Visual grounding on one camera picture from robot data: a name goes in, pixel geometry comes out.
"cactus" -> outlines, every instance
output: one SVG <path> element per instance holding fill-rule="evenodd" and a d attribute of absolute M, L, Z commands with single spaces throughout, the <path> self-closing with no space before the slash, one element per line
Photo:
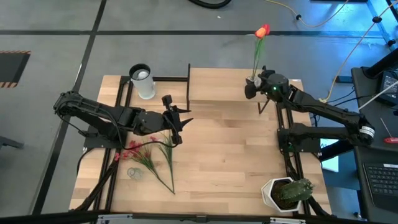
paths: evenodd
<path fill-rule="evenodd" d="M 314 185 L 308 179 L 300 179 L 282 186 L 279 198 L 285 202 L 298 202 L 311 197 Z"/>

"keyboard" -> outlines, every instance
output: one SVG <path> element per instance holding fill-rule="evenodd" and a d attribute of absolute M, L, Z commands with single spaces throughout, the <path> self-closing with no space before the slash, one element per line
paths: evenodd
<path fill-rule="evenodd" d="M 398 212 L 398 165 L 364 164 L 371 197 L 376 207 Z"/>

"yellow cable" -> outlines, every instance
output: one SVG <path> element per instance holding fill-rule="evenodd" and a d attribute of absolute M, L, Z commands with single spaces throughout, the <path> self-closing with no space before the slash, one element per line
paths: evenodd
<path fill-rule="evenodd" d="M 381 14 L 379 15 L 379 17 L 381 17 L 389 8 L 391 8 L 393 5 L 397 4 L 398 0 L 394 1 L 391 5 L 389 5 L 384 11 L 381 12 Z M 337 77 L 340 75 L 341 70 L 343 69 L 344 65 L 346 65 L 348 58 L 351 56 L 351 54 L 354 52 L 354 50 L 357 48 L 357 46 L 362 42 L 362 40 L 365 38 L 365 36 L 369 33 L 369 31 L 372 29 L 372 27 L 375 25 L 376 23 L 373 22 L 373 24 L 369 27 L 369 29 L 365 32 L 365 34 L 361 37 L 361 39 L 359 40 L 359 42 L 355 45 L 355 47 L 352 49 L 352 51 L 348 54 L 348 56 L 346 57 L 346 59 L 344 60 L 343 64 L 341 64 L 339 70 L 337 71 L 337 74 L 335 75 L 335 78 L 333 79 L 333 83 L 331 84 L 330 90 L 329 90 L 329 94 L 325 99 L 319 99 L 322 103 L 326 103 L 330 96 L 331 96 L 331 91 L 333 90 L 333 87 L 336 83 L 336 79 Z"/>
<path fill-rule="evenodd" d="M 285 4 L 282 4 L 282 3 L 280 3 L 280 2 L 271 1 L 271 0 L 265 0 L 265 1 L 271 2 L 271 3 L 274 3 L 274 4 L 278 4 L 278 5 L 280 5 L 280 6 L 284 6 L 284 7 L 288 8 L 288 9 L 290 9 L 296 16 L 298 15 L 298 14 L 294 11 L 294 9 L 292 9 L 291 7 L 289 7 L 289 6 L 285 5 Z M 318 24 L 318 25 L 315 25 L 315 26 L 308 25 L 308 24 L 306 24 L 306 23 L 303 21 L 302 18 L 299 18 L 299 19 L 300 19 L 300 22 L 302 22 L 303 25 L 305 25 L 306 27 L 309 27 L 309 28 L 320 27 L 320 26 L 324 25 L 325 23 L 329 22 L 329 20 L 331 20 L 331 18 L 333 18 L 336 14 L 338 14 L 338 12 L 340 12 L 340 10 L 342 10 L 342 8 L 347 4 L 348 1 L 349 1 L 349 0 L 346 0 L 346 1 L 344 2 L 344 4 L 343 4 L 343 5 L 342 5 L 342 6 L 341 6 L 329 19 L 327 19 L 327 20 L 321 22 L 321 23 Z"/>

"gray floor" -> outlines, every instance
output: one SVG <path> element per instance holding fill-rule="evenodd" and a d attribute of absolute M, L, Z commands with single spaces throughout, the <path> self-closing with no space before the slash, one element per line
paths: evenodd
<path fill-rule="evenodd" d="M 300 12 L 309 24 L 324 20 L 339 6 L 330 2 L 280 1 Z M 91 30 L 100 2 L 0 0 L 0 30 Z M 372 2 L 378 12 L 386 7 L 384 0 Z M 254 30 L 268 22 L 272 30 L 365 31 L 371 19 L 365 4 L 348 4 L 325 26 L 309 29 L 296 23 L 285 8 L 263 0 L 234 0 L 218 11 L 181 0 L 108 0 L 99 29 Z M 394 33 L 397 22 L 391 12 L 386 13 L 383 24 Z M 0 50 L 32 51 L 17 88 L 0 88 L 0 135 L 25 142 L 23 150 L 4 147 L 0 152 L 0 217 L 25 215 L 31 210 L 60 124 L 52 105 L 59 93 L 72 88 L 87 41 L 87 35 L 0 35 Z M 357 41 L 270 36 L 262 64 L 286 77 L 302 79 L 306 91 L 315 98 L 325 97 L 332 78 Z M 349 75 L 352 67 L 372 65 L 388 54 L 385 43 L 380 38 L 364 39 L 342 74 Z M 95 99 L 103 75 L 127 75 L 135 63 L 147 63 L 158 76 L 185 76 L 188 63 L 194 67 L 251 68 L 253 50 L 253 36 L 101 35 L 95 39 L 80 93 Z M 351 87 L 337 85 L 331 99 L 349 93 Z M 358 109 L 355 101 L 344 107 Z M 87 127 L 76 119 L 72 123 Z M 336 125 L 326 119 L 320 124 Z M 69 128 L 44 213 L 67 211 L 82 145 L 83 138 Z M 355 191 L 329 187 L 328 193 L 333 213 L 339 217 L 352 218 L 352 212 L 359 210 Z"/>

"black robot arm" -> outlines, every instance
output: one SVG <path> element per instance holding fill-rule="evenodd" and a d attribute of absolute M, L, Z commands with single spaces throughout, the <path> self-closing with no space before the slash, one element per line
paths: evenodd
<path fill-rule="evenodd" d="M 264 70 L 258 75 L 261 84 L 255 86 L 248 83 L 246 97 L 252 98 L 253 93 L 260 91 L 269 100 L 283 103 L 286 108 L 301 113 L 310 112 L 324 118 L 343 124 L 344 128 L 308 127 L 301 123 L 294 123 L 289 128 L 290 142 L 300 142 L 306 138 L 330 138 L 348 140 L 352 145 L 370 145 L 374 137 L 374 127 L 369 124 L 363 114 L 350 112 L 341 108 L 322 103 L 308 93 L 289 85 L 289 80 L 273 70 Z"/>
<path fill-rule="evenodd" d="M 166 111 L 160 114 L 136 107 L 104 105 L 69 91 L 61 94 L 53 108 L 59 117 L 62 118 L 66 115 L 76 116 L 96 128 L 99 134 L 106 136 L 110 140 L 115 140 L 119 137 L 118 129 L 132 131 L 139 136 L 170 129 L 173 143 L 181 144 L 182 139 L 178 133 L 192 119 L 180 121 L 179 114 L 189 111 L 171 106 L 172 97 L 170 95 L 164 96 L 162 101 Z M 106 122 L 101 118 L 108 119 L 110 122 Z"/>

